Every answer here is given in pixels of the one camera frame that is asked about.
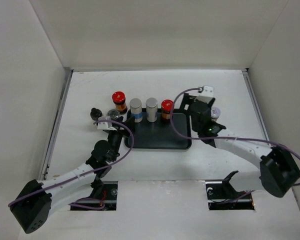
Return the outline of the small jar pink label lid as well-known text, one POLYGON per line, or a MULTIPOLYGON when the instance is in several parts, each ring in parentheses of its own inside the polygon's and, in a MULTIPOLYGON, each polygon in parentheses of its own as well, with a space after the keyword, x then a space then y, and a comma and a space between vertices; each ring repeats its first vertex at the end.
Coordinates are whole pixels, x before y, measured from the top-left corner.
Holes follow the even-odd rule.
POLYGON ((210 110, 211 119, 217 121, 221 115, 221 110, 218 107, 212 107, 210 110))

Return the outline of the peppercorn bottle blue label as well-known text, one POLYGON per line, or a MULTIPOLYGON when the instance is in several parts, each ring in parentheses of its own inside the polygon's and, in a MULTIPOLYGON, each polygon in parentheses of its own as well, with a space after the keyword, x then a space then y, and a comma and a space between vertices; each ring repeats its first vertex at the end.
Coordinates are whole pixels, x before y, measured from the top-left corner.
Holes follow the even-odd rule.
POLYGON ((133 98, 129 102, 131 116, 134 117, 136 123, 143 120, 142 102, 139 98, 133 98))

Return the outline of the orange sauce jar red lid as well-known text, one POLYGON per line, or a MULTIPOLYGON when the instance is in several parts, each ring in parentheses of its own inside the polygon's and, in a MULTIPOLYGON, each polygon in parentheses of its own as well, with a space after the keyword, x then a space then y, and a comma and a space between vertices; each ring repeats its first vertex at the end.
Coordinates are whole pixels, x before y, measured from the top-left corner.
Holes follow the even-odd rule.
POLYGON ((172 106, 173 101, 170 99, 165 99, 161 102, 161 120, 165 123, 170 121, 172 106))

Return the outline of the peppercorn bottle silver cap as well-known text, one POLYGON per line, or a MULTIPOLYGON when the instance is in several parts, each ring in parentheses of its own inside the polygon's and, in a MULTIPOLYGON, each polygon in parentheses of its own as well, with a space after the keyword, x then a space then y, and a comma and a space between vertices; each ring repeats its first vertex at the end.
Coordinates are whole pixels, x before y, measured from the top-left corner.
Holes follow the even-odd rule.
POLYGON ((146 117, 150 123, 154 123, 157 120, 158 101, 154 97, 150 97, 146 100, 146 117))

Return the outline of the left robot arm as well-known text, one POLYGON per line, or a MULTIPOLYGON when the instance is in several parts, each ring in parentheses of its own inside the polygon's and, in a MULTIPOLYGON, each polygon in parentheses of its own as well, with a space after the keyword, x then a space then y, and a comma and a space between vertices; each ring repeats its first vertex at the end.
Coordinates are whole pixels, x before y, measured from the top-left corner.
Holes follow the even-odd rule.
POLYGON ((121 156, 119 149, 123 138, 134 138, 135 118, 99 117, 95 123, 108 137, 94 145, 87 161, 51 180, 29 181, 8 204, 25 234, 38 230, 55 211, 66 205, 76 205, 86 198, 98 199, 102 195, 101 179, 127 156, 121 156))

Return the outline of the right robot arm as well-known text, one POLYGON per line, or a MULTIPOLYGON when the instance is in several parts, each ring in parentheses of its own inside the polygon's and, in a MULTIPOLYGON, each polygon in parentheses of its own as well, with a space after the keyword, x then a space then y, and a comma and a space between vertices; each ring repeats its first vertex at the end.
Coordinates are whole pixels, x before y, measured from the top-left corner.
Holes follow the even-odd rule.
POLYGON ((241 176, 222 185, 228 198, 243 190, 265 190, 274 197, 282 198, 297 186, 300 169, 292 150, 279 143, 263 139, 239 137, 226 126, 213 121, 211 108, 215 98, 208 95, 193 96, 183 91, 180 108, 188 105, 186 113, 191 118, 191 128, 200 140, 213 148, 232 153, 254 165, 259 172, 254 176, 241 176))

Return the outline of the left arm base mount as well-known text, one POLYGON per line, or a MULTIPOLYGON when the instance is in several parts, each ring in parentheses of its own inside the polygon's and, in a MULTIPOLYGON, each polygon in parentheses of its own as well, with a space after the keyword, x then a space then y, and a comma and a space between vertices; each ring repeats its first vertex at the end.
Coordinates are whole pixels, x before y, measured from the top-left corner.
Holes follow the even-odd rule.
POLYGON ((70 205, 71 211, 116 211, 118 182, 106 181, 95 187, 89 197, 70 205))

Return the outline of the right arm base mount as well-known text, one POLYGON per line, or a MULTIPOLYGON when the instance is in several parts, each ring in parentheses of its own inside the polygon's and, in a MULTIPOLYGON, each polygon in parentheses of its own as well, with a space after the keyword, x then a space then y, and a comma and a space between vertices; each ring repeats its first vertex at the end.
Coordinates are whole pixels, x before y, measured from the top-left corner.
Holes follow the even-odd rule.
POLYGON ((239 171, 232 171, 223 179, 205 182, 207 205, 210 211, 255 210, 252 190, 236 191, 230 181, 239 171))

